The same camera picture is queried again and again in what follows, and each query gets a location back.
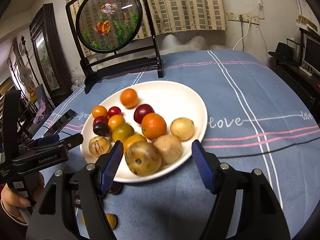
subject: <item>black hat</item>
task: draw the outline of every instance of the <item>black hat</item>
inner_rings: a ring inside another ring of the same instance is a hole
[[[279,42],[276,52],[269,51],[268,54],[282,62],[291,65],[299,65],[299,63],[293,58],[293,49],[285,43]]]

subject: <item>white plate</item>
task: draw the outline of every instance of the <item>white plate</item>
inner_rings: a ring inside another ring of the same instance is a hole
[[[154,111],[164,118],[167,123],[168,134],[171,134],[170,124],[178,117],[187,117],[191,119],[195,124],[195,133],[190,140],[182,143],[183,153],[180,159],[174,163],[163,166],[160,171],[152,175],[139,177],[133,174],[129,170],[123,157],[114,178],[114,181],[122,183],[148,181],[159,178],[178,168],[191,156],[191,143],[195,139],[198,139],[199,141],[203,139],[208,121],[207,109],[202,98],[194,90],[185,85],[171,81],[149,81],[130,86],[130,88],[137,92],[139,104],[151,105]],[[134,128],[136,133],[142,134],[141,126],[133,120],[135,109],[126,109],[119,100],[122,91],[125,89],[114,93],[100,105],[104,106],[106,109],[109,109],[112,106],[118,106],[121,109],[126,122]],[[93,120],[92,114],[90,114],[81,131],[84,141],[80,145],[80,150],[86,163],[95,163],[97,161],[97,157],[89,152],[88,147],[89,140],[96,136],[92,130]]]

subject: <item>human hand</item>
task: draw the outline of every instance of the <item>human hand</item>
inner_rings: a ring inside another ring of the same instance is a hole
[[[44,177],[39,172],[39,186],[36,188],[36,190],[33,193],[33,199],[36,202],[38,201],[39,196],[41,195],[43,189],[44,189]],[[22,197],[18,193],[13,192],[12,190],[9,189],[8,185],[5,184],[4,189],[1,192],[1,200],[5,210],[12,217],[14,217],[16,220],[22,223],[26,223],[18,209],[18,207],[25,208],[29,206],[29,201],[25,197]]]

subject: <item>plastic bag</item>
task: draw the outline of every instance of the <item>plastic bag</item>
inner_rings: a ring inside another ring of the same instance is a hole
[[[71,90],[75,91],[78,87],[80,87],[84,83],[85,76],[83,74],[75,74],[73,71],[73,76],[71,77]]]

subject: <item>goldfish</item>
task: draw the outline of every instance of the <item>goldfish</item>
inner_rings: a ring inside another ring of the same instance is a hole
[[[93,28],[97,33],[108,36],[108,32],[111,32],[111,23],[109,21],[105,21],[104,23],[98,21],[98,25],[94,25]]]
[[[105,5],[101,6],[101,11],[103,13],[109,13],[109,14],[113,14],[116,12],[115,9],[118,8],[118,4],[115,2],[110,2],[110,3],[106,3]]]

